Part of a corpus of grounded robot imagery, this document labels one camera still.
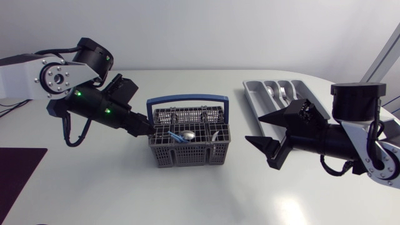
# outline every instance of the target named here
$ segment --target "spoon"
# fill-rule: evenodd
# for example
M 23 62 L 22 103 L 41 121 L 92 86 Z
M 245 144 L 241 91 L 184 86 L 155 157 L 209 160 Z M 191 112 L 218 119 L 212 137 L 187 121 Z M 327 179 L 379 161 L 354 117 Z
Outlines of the spoon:
M 267 92 L 271 97 L 274 97 L 274 90 L 270 86 L 266 86 Z
M 183 139 L 185 140 L 192 140 L 194 137 L 196 137 L 195 133 L 193 131 L 182 131 L 179 133 Z

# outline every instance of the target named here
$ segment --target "metal spoon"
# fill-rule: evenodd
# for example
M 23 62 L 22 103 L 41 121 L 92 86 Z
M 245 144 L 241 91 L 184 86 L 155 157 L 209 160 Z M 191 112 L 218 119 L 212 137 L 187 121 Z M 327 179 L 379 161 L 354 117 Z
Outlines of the metal spoon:
M 285 100 L 287 104 L 290 104 L 290 101 L 289 101 L 289 99 L 288 99 L 288 96 L 286 95 L 285 88 L 284 88 L 284 87 L 281 87 L 279 90 L 281 91 L 283 100 Z
M 196 137 L 196 134 L 193 131 L 182 131 L 179 133 L 179 135 L 181 135 L 185 140 L 192 140 L 194 137 Z
M 271 97 L 274 97 L 274 90 L 270 86 L 266 86 L 267 92 Z

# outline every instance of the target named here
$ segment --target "white tabletop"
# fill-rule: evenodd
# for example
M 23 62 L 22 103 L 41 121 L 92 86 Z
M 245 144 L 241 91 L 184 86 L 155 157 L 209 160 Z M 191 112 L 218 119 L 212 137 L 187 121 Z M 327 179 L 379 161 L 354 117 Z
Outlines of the white tabletop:
M 129 102 L 137 113 L 146 114 L 146 100 L 159 96 L 228 96 L 232 141 L 225 164 L 159 169 L 147 136 L 96 122 L 70 148 L 61 120 L 46 111 L 48 101 L 33 101 L 0 119 L 1 147 L 49 149 L 4 224 L 398 224 L 400 190 L 366 174 L 330 176 L 319 156 L 305 151 L 292 151 L 277 171 L 244 138 L 261 131 L 243 80 L 302 79 L 328 112 L 330 82 L 284 71 L 112 71 L 109 77 L 117 72 L 139 86 Z M 72 141 L 84 122 L 72 115 Z M 337 170 L 344 162 L 326 161 Z

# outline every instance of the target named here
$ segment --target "black cable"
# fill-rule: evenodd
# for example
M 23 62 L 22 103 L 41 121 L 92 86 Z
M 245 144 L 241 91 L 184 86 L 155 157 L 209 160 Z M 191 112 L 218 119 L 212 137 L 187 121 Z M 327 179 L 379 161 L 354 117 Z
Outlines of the black cable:
M 377 131 L 377 138 L 382 134 L 382 132 L 385 130 L 385 124 L 382 121 L 379 121 L 379 130 Z
M 323 168 L 325 169 L 325 171 L 327 173 L 329 173 L 332 176 L 342 176 L 343 174 L 345 174 L 347 171 L 349 171 L 350 168 L 352 168 L 353 166 L 353 162 L 352 161 L 346 161 L 343 165 L 342 171 L 335 171 L 332 168 L 330 168 L 326 163 L 325 163 L 325 156 L 321 155 L 321 157 L 319 158 Z
M 395 113 L 395 112 L 397 112 L 397 111 L 399 111 L 400 110 L 400 108 L 399 109 L 396 109 L 395 111 L 393 111 L 393 112 L 391 112 L 391 114 L 393 114 L 393 113 Z
M 75 53 L 79 50 L 81 50 L 82 47 L 81 46 L 76 46 L 70 49 L 48 49 L 48 50 L 42 50 L 42 51 L 38 51 L 35 54 L 39 54 L 39 55 L 45 55 L 45 54 L 59 54 L 59 53 Z
M 53 55 L 57 56 L 58 58 L 64 59 L 64 57 L 62 57 L 60 54 L 58 53 L 52 53 Z
M 85 127 L 83 128 L 82 134 L 78 136 L 78 140 L 74 143 L 71 143 L 69 140 L 69 135 L 71 133 L 71 115 L 67 113 L 67 116 L 62 119 L 62 130 L 64 133 L 64 140 L 67 146 L 69 147 L 76 147 L 83 142 L 83 139 L 86 137 L 86 134 L 89 131 L 90 123 L 92 122 L 91 119 L 87 119 Z
M 3 110 L 3 111 L 0 111 L 0 113 L 2 113 L 2 114 L 0 114 L 0 118 L 2 118 L 3 116 L 5 116 L 5 115 L 11 113 L 11 111 L 13 111 L 13 110 L 15 110 L 15 109 L 17 109 L 17 108 L 20 108 L 20 107 L 26 105 L 26 103 L 28 103 L 29 101 L 31 101 L 31 99 L 27 99 L 27 100 L 21 101 L 21 102 L 19 102 L 19 103 L 16 103 L 16 104 L 13 104 L 13 105 L 10 105 L 10 106 L 6 106 L 6 107 L 11 107 L 11 106 L 13 106 L 13 107 L 12 107 L 12 108 L 9 108 L 9 109 L 5 109 L 5 110 Z
M 394 99 L 388 101 L 387 103 L 385 103 L 382 107 L 387 106 L 389 103 L 393 102 L 394 100 L 400 98 L 400 96 L 395 97 Z
M 16 105 L 18 105 L 18 104 L 20 104 L 20 103 L 22 103 L 23 101 L 21 101 L 21 102 L 18 102 L 18 103 L 16 103 L 16 104 L 11 104 L 11 105 L 3 105 L 3 104 L 0 104 L 0 106 L 3 106 L 3 107 L 12 107 L 12 106 L 16 106 Z
M 377 151 L 376 146 L 375 146 L 375 141 L 378 140 L 378 128 L 379 125 L 381 123 L 381 121 L 379 120 L 379 113 L 380 113 L 380 99 L 377 98 L 376 99 L 376 104 L 375 104 L 375 115 L 374 115 L 374 121 L 370 124 L 369 126 L 369 130 L 368 130 L 368 137 L 367 137 L 367 153 L 368 153 L 368 157 L 371 158 L 372 161 L 372 165 L 376 168 L 376 169 L 383 169 L 384 168 L 384 164 L 383 162 L 380 160 L 380 151 Z

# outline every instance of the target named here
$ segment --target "cutlery basket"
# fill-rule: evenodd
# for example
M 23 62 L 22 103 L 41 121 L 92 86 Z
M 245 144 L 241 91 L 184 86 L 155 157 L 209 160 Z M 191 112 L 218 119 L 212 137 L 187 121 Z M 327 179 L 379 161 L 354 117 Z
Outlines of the cutlery basket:
M 170 107 L 155 109 L 155 104 L 176 101 L 217 101 L 221 106 Z M 149 136 L 151 148 L 159 168 L 202 166 L 206 163 L 222 165 L 225 162 L 229 133 L 229 99 L 212 94 L 178 94 L 147 100 L 147 116 L 156 132 Z M 189 142 L 178 142 L 168 134 L 193 131 Z

